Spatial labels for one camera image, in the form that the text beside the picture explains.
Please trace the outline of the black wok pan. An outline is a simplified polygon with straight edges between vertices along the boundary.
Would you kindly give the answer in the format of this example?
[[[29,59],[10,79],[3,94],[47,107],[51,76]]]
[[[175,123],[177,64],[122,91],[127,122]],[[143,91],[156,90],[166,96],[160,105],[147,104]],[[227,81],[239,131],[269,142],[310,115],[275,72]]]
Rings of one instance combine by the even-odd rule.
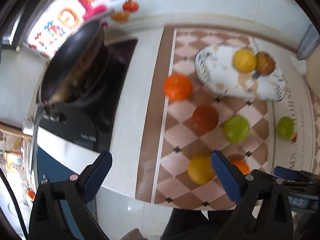
[[[51,59],[37,92],[36,103],[42,112],[35,119],[33,140],[45,115],[60,119],[54,105],[66,102],[76,93],[103,48],[104,40],[101,20],[82,23]]]

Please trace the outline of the orange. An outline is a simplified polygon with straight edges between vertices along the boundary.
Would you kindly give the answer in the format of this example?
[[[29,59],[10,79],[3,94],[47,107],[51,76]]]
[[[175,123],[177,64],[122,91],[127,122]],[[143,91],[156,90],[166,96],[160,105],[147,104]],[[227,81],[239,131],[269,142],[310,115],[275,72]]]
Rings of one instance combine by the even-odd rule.
[[[230,163],[232,165],[235,165],[243,175],[250,174],[249,166],[246,164],[245,161],[240,159],[234,159],[234,160],[231,160]]]
[[[193,92],[193,84],[189,77],[182,74],[172,74],[164,82],[164,94],[171,101],[183,101]]]

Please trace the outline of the checkered table mat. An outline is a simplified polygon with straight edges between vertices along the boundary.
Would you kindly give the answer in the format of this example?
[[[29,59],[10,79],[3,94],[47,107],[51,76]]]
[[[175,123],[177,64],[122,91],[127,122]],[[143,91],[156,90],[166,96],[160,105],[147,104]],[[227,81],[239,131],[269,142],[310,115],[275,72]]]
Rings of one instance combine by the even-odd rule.
[[[248,47],[269,53],[287,81],[283,100],[268,102],[221,97],[197,78],[194,60],[208,45]],[[166,26],[159,45],[140,149],[135,197],[144,202],[183,209],[225,210],[230,202],[217,178],[197,185],[188,175],[193,156],[220,150],[229,159],[241,159],[251,170],[271,172],[282,166],[319,173],[319,99],[310,94],[302,76],[290,61],[292,49],[251,34],[206,27]],[[191,79],[193,92],[183,101],[164,94],[164,82],[172,74]],[[197,130],[191,116],[208,104],[219,114],[210,132]],[[234,115],[249,122],[247,138],[237,144],[223,135],[222,124]],[[280,118],[294,120],[297,141],[277,134]]]

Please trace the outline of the green apple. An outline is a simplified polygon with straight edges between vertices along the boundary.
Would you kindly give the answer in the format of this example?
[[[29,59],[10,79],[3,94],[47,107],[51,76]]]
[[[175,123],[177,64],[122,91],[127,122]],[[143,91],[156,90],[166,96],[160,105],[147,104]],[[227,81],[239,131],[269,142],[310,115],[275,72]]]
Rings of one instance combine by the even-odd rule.
[[[284,116],[277,123],[278,136],[287,141],[291,141],[296,135],[295,123],[289,116]]]
[[[249,134],[249,129],[249,122],[240,115],[234,115],[222,124],[224,137],[234,144],[244,141]]]

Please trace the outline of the orange front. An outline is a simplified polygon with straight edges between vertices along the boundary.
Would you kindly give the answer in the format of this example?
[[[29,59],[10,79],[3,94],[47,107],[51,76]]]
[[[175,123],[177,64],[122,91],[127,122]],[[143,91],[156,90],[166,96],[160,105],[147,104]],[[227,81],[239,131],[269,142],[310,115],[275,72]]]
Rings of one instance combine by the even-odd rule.
[[[234,160],[231,160],[230,163],[232,165],[235,165],[243,175],[250,174],[249,166],[246,164],[245,161],[240,159],[234,159]]]

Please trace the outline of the cherry tomato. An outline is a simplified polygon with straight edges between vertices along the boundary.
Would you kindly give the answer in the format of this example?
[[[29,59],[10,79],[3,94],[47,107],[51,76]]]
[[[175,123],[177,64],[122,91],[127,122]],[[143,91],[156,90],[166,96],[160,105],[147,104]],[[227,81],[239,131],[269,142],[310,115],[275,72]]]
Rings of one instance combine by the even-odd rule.
[[[295,134],[295,136],[292,138],[291,141],[292,141],[292,142],[296,142],[296,141],[297,141],[297,133]]]

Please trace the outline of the black gas stove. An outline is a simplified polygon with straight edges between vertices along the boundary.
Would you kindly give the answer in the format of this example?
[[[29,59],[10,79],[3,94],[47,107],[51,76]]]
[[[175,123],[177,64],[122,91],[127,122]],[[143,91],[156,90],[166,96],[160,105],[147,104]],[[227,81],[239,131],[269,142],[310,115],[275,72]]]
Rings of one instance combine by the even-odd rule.
[[[116,110],[138,40],[104,46],[78,90],[54,106],[60,120],[44,116],[40,127],[94,152],[110,148]]]

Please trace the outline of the red-brown apple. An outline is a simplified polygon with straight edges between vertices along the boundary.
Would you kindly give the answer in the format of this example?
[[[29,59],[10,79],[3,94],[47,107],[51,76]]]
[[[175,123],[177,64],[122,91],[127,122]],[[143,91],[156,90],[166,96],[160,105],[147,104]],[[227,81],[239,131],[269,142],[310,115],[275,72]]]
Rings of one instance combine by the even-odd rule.
[[[268,53],[260,51],[256,53],[255,57],[257,59],[255,70],[261,76],[269,76],[274,72],[276,63]]]

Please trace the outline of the oval patterned ceramic plate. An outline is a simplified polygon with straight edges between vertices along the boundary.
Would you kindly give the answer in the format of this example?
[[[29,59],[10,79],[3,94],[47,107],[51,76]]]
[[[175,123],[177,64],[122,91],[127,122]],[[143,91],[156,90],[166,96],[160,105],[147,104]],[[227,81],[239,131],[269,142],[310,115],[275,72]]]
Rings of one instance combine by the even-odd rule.
[[[241,72],[233,66],[238,48],[228,45],[208,45],[200,49],[194,60],[197,78],[216,95],[247,100],[279,102],[287,91],[287,81],[276,67],[268,76],[256,70]]]

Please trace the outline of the yellow pear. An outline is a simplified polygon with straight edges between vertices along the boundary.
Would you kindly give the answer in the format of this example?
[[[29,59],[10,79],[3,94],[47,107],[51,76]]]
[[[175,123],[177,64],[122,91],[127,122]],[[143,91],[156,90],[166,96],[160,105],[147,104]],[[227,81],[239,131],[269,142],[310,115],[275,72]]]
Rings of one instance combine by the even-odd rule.
[[[256,68],[257,59],[251,49],[241,48],[234,53],[232,63],[239,72],[249,73]]]
[[[204,185],[216,176],[212,165],[210,154],[199,154],[193,156],[188,165],[189,178],[197,185]]]

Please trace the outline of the black range hood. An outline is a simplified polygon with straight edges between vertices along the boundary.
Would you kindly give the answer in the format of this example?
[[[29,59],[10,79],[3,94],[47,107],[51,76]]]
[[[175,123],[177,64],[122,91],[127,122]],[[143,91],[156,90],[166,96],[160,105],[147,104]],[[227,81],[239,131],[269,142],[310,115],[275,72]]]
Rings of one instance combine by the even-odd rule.
[[[20,51],[36,22],[54,0],[1,0],[1,50]]]

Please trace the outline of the yellow pear front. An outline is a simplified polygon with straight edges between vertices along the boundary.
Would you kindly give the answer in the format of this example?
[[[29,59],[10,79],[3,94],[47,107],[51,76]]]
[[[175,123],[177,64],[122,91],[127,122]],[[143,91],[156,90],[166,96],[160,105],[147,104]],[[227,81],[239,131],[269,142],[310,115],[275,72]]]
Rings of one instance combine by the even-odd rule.
[[[239,72],[249,73],[256,68],[257,59],[251,49],[241,48],[234,53],[232,63]]]

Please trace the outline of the spray can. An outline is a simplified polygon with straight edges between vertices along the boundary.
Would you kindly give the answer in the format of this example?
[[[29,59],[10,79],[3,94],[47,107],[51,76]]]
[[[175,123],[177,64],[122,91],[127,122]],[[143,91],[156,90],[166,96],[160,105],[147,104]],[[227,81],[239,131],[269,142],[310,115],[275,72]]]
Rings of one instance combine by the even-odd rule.
[[[319,33],[314,25],[309,25],[297,50],[297,58],[306,60],[319,45]]]

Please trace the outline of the cream utensil holder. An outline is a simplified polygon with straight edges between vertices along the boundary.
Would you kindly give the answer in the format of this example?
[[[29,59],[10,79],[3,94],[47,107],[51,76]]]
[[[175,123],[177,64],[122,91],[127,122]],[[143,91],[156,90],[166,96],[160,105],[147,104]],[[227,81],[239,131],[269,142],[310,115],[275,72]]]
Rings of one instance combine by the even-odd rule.
[[[306,81],[314,96],[320,97],[320,45],[306,60]]]

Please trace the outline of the white tissue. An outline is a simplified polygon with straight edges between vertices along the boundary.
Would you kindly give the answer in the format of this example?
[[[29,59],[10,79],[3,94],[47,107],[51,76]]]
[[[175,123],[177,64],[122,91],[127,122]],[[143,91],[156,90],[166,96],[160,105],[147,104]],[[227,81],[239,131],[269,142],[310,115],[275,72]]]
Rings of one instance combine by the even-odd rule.
[[[292,66],[299,72],[301,76],[305,76],[307,72],[306,60],[299,60],[295,56],[290,56]]]

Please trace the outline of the colourful wall sticker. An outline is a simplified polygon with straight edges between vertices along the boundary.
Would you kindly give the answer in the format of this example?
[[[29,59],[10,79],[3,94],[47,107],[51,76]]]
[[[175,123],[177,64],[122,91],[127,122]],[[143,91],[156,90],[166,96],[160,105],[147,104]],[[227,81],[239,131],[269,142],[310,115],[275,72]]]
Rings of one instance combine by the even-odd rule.
[[[127,22],[138,10],[136,0],[53,0],[40,13],[23,44],[50,59],[80,24],[99,18],[107,28],[109,23]]]

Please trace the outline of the dark red-brown fruit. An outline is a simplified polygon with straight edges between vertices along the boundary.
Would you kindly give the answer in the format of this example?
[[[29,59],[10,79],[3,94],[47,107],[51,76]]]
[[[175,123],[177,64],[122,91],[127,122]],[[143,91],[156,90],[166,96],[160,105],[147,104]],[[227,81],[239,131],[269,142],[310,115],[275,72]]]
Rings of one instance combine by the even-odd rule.
[[[203,104],[199,105],[191,116],[191,120],[197,130],[203,133],[212,131],[219,122],[219,114],[215,107]]]

